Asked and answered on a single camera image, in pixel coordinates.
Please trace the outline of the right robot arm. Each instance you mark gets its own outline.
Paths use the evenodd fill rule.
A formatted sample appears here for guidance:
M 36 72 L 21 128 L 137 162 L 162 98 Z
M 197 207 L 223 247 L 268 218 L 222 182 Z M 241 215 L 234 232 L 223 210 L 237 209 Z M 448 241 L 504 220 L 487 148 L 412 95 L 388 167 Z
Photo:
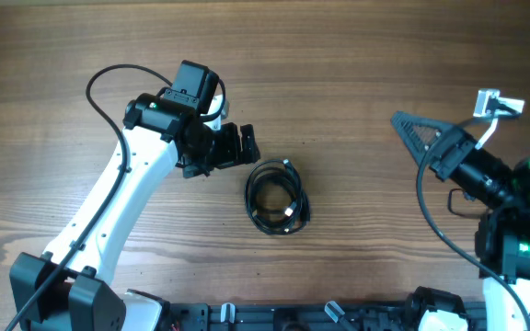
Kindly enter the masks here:
M 530 156 L 509 167 L 466 128 L 480 123 L 494 128 L 499 120 L 518 116 L 496 111 L 453 124 L 398 111 L 391 119 L 419 168 L 416 192 L 427 224 L 479 270 L 489 330 L 530 330 Z M 422 188 L 427 170 L 442 181 L 453 181 L 486 206 L 473 255 L 456 245 L 432 217 Z

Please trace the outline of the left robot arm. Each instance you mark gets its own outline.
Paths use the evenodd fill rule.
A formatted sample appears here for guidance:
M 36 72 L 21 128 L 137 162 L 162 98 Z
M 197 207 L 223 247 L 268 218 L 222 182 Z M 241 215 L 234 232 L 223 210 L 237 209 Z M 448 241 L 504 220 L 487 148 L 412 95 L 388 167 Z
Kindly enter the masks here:
M 9 277 L 24 330 L 175 330 L 168 301 L 111 283 L 146 203 L 175 169 L 192 178 L 259 159 L 251 125 L 226 121 L 225 84 L 208 67 L 183 62 L 174 80 L 141 94 L 113 125 L 118 143 L 74 218 L 39 256 L 23 253 Z

